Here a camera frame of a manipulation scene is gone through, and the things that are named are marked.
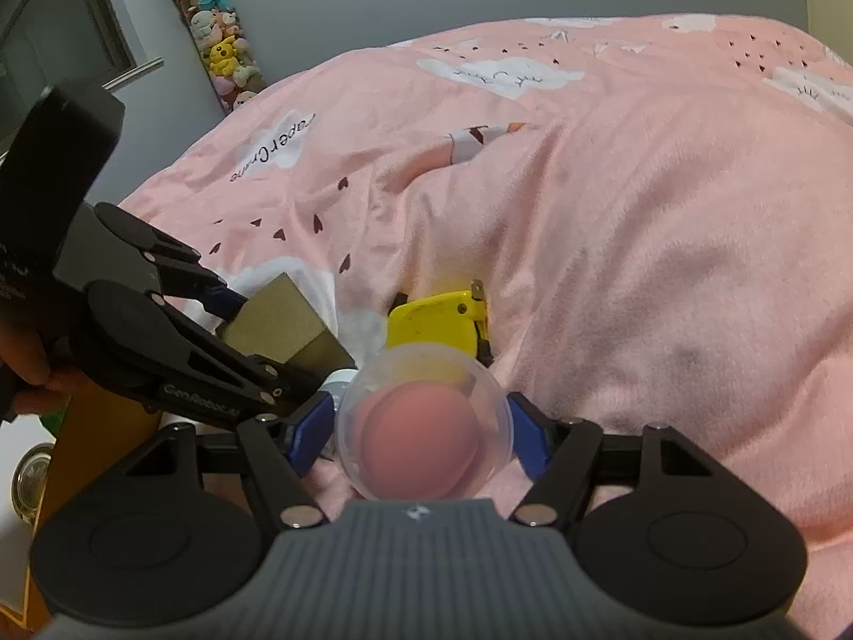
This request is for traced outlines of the person's left hand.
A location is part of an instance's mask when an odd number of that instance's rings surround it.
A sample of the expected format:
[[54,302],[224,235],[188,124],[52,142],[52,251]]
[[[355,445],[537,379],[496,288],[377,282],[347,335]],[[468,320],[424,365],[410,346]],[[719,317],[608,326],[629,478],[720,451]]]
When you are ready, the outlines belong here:
[[2,418],[48,414],[90,387],[88,377],[67,365],[52,365],[29,316],[2,312]]

